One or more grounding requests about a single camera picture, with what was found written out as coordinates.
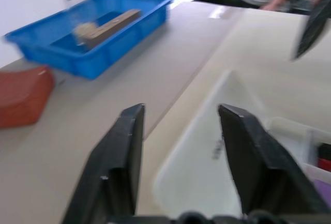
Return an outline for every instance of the white plastic bin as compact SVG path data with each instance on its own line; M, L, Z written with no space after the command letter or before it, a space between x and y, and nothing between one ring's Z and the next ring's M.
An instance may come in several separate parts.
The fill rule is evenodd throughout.
M324 201L331 207L331 172L308 164L303 164L303 171L313 182Z
M317 147L321 143L331 143L331 133L281 117L269 121L268 131L301 165L316 166Z
M260 101L234 72L228 72L206 97L195 118L156 176L153 194L173 218L185 211L206 217L241 216L241 206L221 140L217 106L228 103L266 120Z

